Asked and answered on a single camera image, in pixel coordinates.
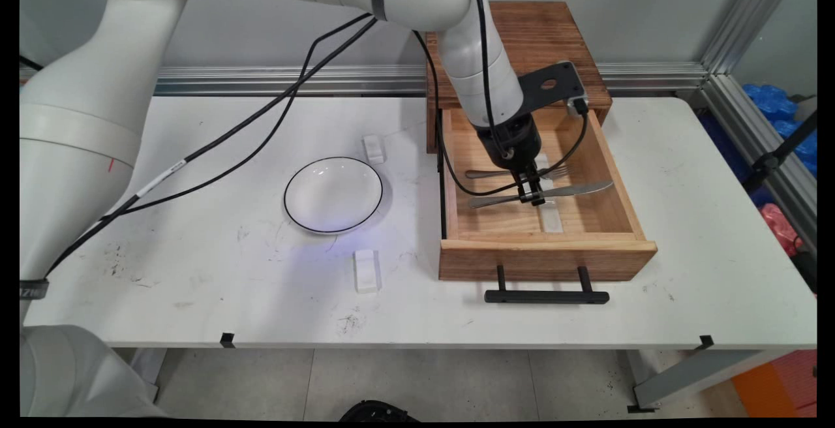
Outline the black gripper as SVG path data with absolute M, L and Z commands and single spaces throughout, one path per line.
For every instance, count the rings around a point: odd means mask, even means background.
M 539 169 L 535 158 L 541 149 L 539 130 L 533 115 L 517 115 L 505 123 L 488 127 L 476 127 L 476 134 L 489 155 L 500 169 L 519 173 L 519 201 L 533 207 L 545 204 Z

